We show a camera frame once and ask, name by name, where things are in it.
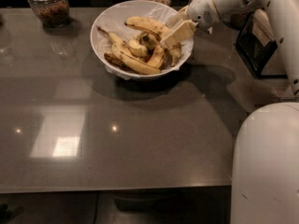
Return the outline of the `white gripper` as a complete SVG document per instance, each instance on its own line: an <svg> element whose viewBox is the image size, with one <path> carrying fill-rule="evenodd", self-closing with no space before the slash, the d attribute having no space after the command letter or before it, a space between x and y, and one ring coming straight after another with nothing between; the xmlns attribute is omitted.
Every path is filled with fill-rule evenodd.
<svg viewBox="0 0 299 224"><path fill-rule="evenodd" d="M192 0L189 6L183 7L166 20L165 25L172 28L163 36L160 45L169 49L190 38L194 35L196 23L199 29L206 30L220 21L214 0Z"/></svg>

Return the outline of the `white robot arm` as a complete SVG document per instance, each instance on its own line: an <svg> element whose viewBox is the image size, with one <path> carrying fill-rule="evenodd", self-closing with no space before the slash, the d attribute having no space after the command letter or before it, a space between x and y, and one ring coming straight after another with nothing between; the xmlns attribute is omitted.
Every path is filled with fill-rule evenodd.
<svg viewBox="0 0 299 224"><path fill-rule="evenodd" d="M262 7L298 93L298 0L192 0L166 20L164 46L232 13ZM266 105L247 117L235 142L230 224L299 224L299 103Z"/></svg>

